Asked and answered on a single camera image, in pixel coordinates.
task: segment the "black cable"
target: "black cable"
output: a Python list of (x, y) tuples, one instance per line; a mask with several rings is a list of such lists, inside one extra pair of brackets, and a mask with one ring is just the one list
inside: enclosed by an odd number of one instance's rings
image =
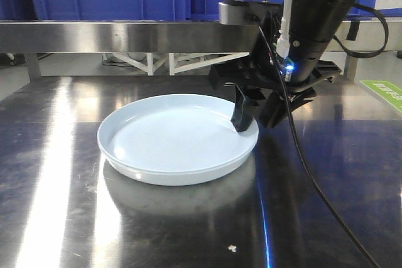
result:
[(314, 178), (314, 176), (313, 176), (313, 174), (312, 174), (312, 172), (310, 170), (310, 167), (309, 167), (309, 165), (307, 163), (307, 160), (304, 157), (302, 148), (300, 146), (300, 141), (299, 141), (299, 138), (298, 138), (297, 133), (296, 133), (295, 121), (293, 120), (293, 114), (291, 113), (291, 109), (290, 109), (290, 101), (289, 101), (288, 91), (286, 89), (285, 80), (283, 79), (282, 74), (281, 74), (281, 68), (279, 66), (279, 63), (278, 63), (276, 57), (275, 57), (275, 53), (273, 51), (273, 46), (267, 41), (267, 39), (265, 37), (265, 34), (264, 34), (264, 31), (261, 28), (261, 26), (259, 25), (258, 27), (259, 27), (259, 31), (261, 33), (261, 36), (263, 37), (263, 40), (265, 41), (265, 44), (266, 44), (266, 46), (268, 48), (268, 51), (271, 54), (273, 65), (274, 65), (274, 67), (276, 69), (276, 72), (278, 73), (278, 77), (280, 79), (282, 93), (283, 93), (283, 99), (285, 101), (285, 107), (286, 107), (286, 111), (288, 113), (290, 132), (291, 132), (291, 135), (293, 137), (293, 142), (295, 143), (296, 150), (297, 150), (298, 156), (300, 158), (301, 164), (303, 165), (303, 169), (305, 170), (308, 178), (312, 182), (312, 185), (313, 185), (315, 191), (321, 197), (321, 199), (324, 202), (324, 204), (327, 206), (327, 208), (329, 209), (331, 214), (334, 216), (334, 218), (337, 220), (339, 225), (343, 228), (343, 230), (345, 231), (347, 236), (350, 238), (350, 240), (354, 243), (354, 245), (357, 247), (357, 249), (359, 249), (360, 253), (364, 256), (364, 258), (368, 262), (370, 262), (370, 264), (373, 267), (380, 268), (380, 266), (376, 263), (376, 261), (371, 257), (369, 252), (360, 243), (359, 239), (353, 234), (352, 230), (346, 225), (346, 223), (343, 221), (343, 219), (337, 213), (336, 209), (332, 206), (331, 202), (329, 202), (329, 200), (327, 199), (327, 197), (324, 195), (323, 191), (319, 187), (318, 183), (315, 181), (315, 178)]
[(375, 56), (378, 56), (380, 53), (382, 53), (385, 50), (385, 48), (387, 46), (387, 43), (388, 43), (388, 38), (389, 38), (389, 28), (388, 28), (388, 24), (387, 24), (387, 21), (386, 21), (384, 15), (380, 11), (378, 11), (378, 10), (376, 10), (374, 8), (370, 8), (369, 6), (363, 6), (362, 4), (355, 3), (353, 5), (353, 7), (361, 9), (363, 11), (367, 11), (367, 12), (375, 15), (378, 18), (378, 20), (380, 20), (380, 22), (381, 22), (381, 24), (383, 25), (383, 28), (384, 28), (384, 44), (383, 44), (383, 46), (379, 50), (376, 50), (376, 51), (373, 51), (373, 52), (370, 52), (370, 53), (358, 53), (357, 51), (352, 51), (352, 50), (346, 48), (340, 42), (338, 37), (334, 36), (334, 40), (340, 45), (340, 47), (349, 56), (353, 56), (354, 58), (366, 59), (366, 58), (373, 58)]

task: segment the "floor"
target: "floor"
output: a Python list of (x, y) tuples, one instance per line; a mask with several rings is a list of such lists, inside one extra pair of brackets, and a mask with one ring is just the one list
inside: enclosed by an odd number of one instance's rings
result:
[[(344, 53), (324, 53), (323, 60), (334, 61), (343, 68)], [(121, 68), (102, 64), (101, 54), (53, 54), (40, 60), (42, 75), (146, 75), (136, 68)], [(208, 68), (190, 70), (180, 75), (206, 75)], [(157, 75), (168, 75), (168, 68), (162, 66), (156, 71)], [(388, 80), (402, 87), (402, 60), (395, 52), (383, 53), (376, 58), (360, 59), (355, 83), (360, 80)], [(0, 100), (29, 83), (25, 66), (0, 66)]]

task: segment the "plate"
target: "plate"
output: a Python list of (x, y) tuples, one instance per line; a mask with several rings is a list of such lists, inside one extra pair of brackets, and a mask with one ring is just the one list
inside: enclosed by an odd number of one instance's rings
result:
[(220, 178), (246, 161), (258, 139), (255, 120), (237, 133), (234, 103), (195, 94), (138, 100), (106, 117), (101, 152), (120, 173), (155, 185), (193, 185)]

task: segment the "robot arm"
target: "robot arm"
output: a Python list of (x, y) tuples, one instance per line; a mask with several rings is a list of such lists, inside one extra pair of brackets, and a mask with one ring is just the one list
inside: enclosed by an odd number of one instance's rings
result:
[(272, 90), (259, 116), (263, 125), (274, 127), (286, 117), (273, 60), (280, 64), (292, 110), (313, 100), (316, 96), (314, 85), (323, 80), (331, 82), (340, 73), (339, 67), (332, 62), (320, 61), (320, 57), (355, 1), (293, 0), (287, 58), (278, 56), (275, 49), (280, 37), (282, 5), (238, 0), (219, 4), (222, 24), (258, 23), (260, 27), (248, 57), (214, 65), (209, 74), (215, 88), (227, 82), (236, 85), (232, 123), (237, 131), (248, 128), (259, 102), (265, 99), (261, 88)]

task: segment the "metal bar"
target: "metal bar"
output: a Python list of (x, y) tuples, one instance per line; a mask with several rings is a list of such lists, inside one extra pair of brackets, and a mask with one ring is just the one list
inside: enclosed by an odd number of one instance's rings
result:
[(36, 78), (40, 78), (42, 74), (40, 73), (38, 56), (36, 53), (25, 53), (24, 57), (30, 80), (33, 81)]
[(241, 58), (242, 56), (247, 56), (247, 55), (248, 55), (248, 53), (235, 53), (233, 55), (220, 56), (220, 57), (214, 58), (214, 59), (201, 60), (200, 62), (197, 62), (197, 63), (191, 63), (191, 64), (182, 65), (180, 67), (176, 67), (174, 69), (174, 71), (175, 71), (175, 73), (186, 72), (187, 70), (198, 69), (198, 68), (202, 68), (202, 67), (209, 66), (209, 65), (212, 65), (212, 64), (221, 63), (221, 62), (225, 62), (225, 61), (228, 61), (228, 60)]
[(354, 58), (353, 56), (349, 55), (346, 56), (344, 76), (351, 81), (354, 81), (354, 78), (356, 76), (358, 62), (359, 62), (358, 58)]
[[(386, 50), (402, 50), (402, 18), (388, 18)], [(379, 21), (362, 20), (355, 41), (346, 41), (350, 21), (338, 32), (354, 51), (382, 46)], [(0, 53), (234, 53), (248, 52), (258, 33), (255, 26), (216, 22), (0, 22)], [(342, 51), (331, 42), (327, 51)]]

